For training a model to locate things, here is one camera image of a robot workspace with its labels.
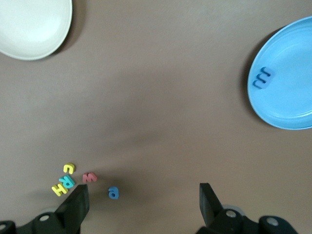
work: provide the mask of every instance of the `plate rim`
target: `plate rim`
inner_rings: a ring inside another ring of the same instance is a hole
[[[72,0],[67,0],[66,4],[69,8],[69,14],[68,14],[68,20],[64,23],[64,29],[65,29],[65,33],[62,35],[62,37],[59,37],[59,42],[57,43],[57,45],[55,47],[53,47],[52,50],[49,50],[48,52],[42,53],[40,55],[36,55],[36,56],[32,56],[32,57],[24,57],[24,56],[17,56],[15,54],[11,54],[8,53],[4,50],[2,50],[0,48],[0,52],[3,53],[6,56],[9,56],[11,58],[14,59],[19,59],[19,60],[24,60],[24,61],[33,61],[33,60],[39,60],[39,59],[43,59],[49,55],[51,55],[52,53],[54,53],[57,49],[59,49],[59,47],[64,43],[65,39],[67,38],[67,35],[69,33],[70,27],[72,25],[72,19],[73,19],[73,1]]]

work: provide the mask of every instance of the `blue plate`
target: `blue plate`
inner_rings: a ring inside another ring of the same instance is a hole
[[[312,17],[289,24],[265,43],[249,72],[248,96],[272,126],[312,127]]]

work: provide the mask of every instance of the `letter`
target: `letter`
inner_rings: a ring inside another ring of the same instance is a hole
[[[70,189],[70,188],[72,188],[75,185],[75,182],[73,181],[73,179],[69,175],[61,177],[59,179],[59,181],[63,183],[63,186],[66,189]]]
[[[69,170],[69,174],[73,174],[75,171],[75,165],[73,163],[66,163],[64,165],[64,172],[67,173],[67,171]]]
[[[97,178],[97,176],[93,172],[85,173],[82,176],[82,182],[83,183],[91,182],[91,181],[96,182],[97,180],[98,180],[98,178]]]
[[[108,196],[110,199],[118,199],[119,198],[119,190],[117,187],[110,187],[108,189]]]
[[[68,192],[68,189],[64,188],[64,186],[61,183],[52,186],[52,190],[58,196],[61,196],[62,194],[66,194]]]

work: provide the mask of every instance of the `tabletop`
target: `tabletop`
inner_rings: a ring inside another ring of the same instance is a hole
[[[23,225],[93,172],[82,233],[193,234],[199,184],[252,220],[312,230],[312,130],[272,127],[247,95],[251,63],[310,0],[73,0],[52,55],[0,54],[0,220]],[[108,188],[119,189],[110,199]]]

